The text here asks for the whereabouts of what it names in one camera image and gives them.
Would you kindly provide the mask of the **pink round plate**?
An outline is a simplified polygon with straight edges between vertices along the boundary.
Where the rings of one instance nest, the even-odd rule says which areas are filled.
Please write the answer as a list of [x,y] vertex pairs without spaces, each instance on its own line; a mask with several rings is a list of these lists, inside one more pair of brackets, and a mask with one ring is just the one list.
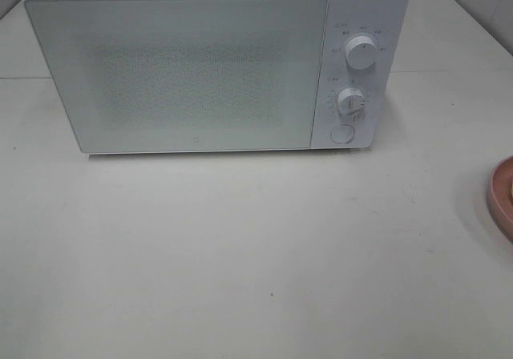
[[492,219],[512,242],[512,203],[509,199],[512,182],[512,157],[502,160],[492,171],[487,186],[487,206]]

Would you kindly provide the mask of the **lower white timer knob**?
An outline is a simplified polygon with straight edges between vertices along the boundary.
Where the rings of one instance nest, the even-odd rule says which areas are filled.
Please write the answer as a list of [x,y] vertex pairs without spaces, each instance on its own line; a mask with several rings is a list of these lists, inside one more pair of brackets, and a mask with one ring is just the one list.
[[340,115],[355,115],[365,108],[363,92],[356,87],[347,87],[337,95],[337,110]]

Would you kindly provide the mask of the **upper white power knob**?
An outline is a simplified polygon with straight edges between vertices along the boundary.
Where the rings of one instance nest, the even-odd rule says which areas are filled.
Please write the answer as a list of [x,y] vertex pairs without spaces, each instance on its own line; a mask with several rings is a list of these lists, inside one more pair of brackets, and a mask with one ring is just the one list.
[[348,65],[358,71],[373,66],[376,62],[378,45],[368,34],[352,37],[345,44],[345,59]]

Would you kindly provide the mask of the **round white door button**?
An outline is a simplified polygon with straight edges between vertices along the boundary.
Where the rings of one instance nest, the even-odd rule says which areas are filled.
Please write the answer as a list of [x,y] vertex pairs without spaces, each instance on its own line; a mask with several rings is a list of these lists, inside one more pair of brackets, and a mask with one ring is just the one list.
[[351,143],[355,136],[355,129],[349,124],[340,124],[330,132],[330,139],[337,144]]

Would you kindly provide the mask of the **white microwave door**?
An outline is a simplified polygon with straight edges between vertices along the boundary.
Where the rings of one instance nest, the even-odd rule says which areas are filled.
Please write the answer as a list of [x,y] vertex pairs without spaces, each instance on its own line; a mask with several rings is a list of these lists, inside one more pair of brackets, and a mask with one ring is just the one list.
[[81,151],[303,149],[327,0],[31,0]]

